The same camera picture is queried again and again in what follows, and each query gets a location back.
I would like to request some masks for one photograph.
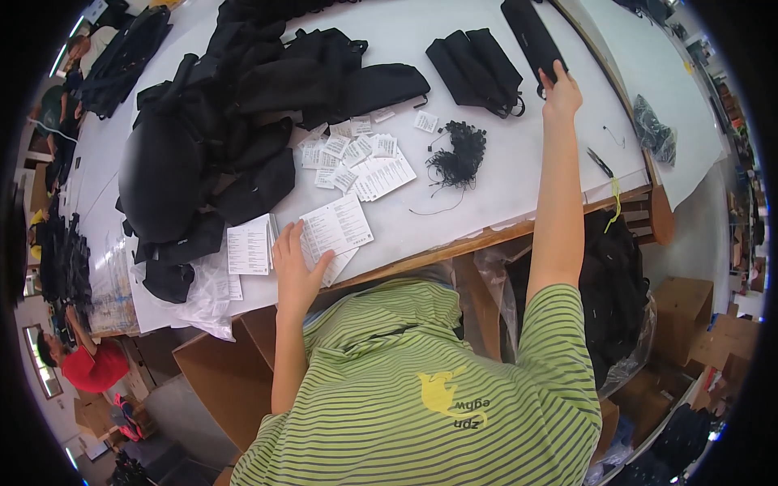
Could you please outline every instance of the red shirt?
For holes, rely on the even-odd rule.
[[[83,346],[62,361],[62,375],[79,390],[102,393],[129,371],[124,352],[115,343],[103,341],[94,356]]]

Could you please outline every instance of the yellow cat logo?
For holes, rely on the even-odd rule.
[[[462,374],[466,368],[467,366],[460,366],[453,373],[442,371],[432,376],[426,373],[416,373],[419,379],[422,380],[422,402],[429,410],[448,417],[468,418],[478,415],[483,419],[485,427],[486,413],[483,411],[469,411],[460,414],[449,410],[451,405],[454,404],[454,392],[457,391],[458,385],[451,385],[451,388],[446,388],[446,381]]]

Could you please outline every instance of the striped t-shirt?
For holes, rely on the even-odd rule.
[[[531,300],[516,365],[457,339],[458,300],[398,279],[324,312],[292,410],[262,420],[231,484],[581,484],[601,416],[578,291]]]

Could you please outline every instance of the yellow string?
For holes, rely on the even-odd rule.
[[[611,223],[615,222],[616,219],[619,218],[619,215],[622,214],[622,202],[619,199],[619,193],[622,191],[622,188],[619,187],[619,180],[615,177],[611,179],[611,189],[613,190],[613,197],[616,198],[616,215],[608,221],[608,225],[605,226],[605,231],[603,233],[607,233],[608,228],[611,227]]]

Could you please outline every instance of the man in red shirt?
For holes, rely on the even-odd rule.
[[[129,371],[124,352],[107,340],[94,344],[73,306],[65,310],[65,319],[75,332],[77,349],[71,352],[55,336],[40,333],[37,339],[40,360],[52,368],[59,366],[62,375],[79,390],[90,393],[108,390]]]

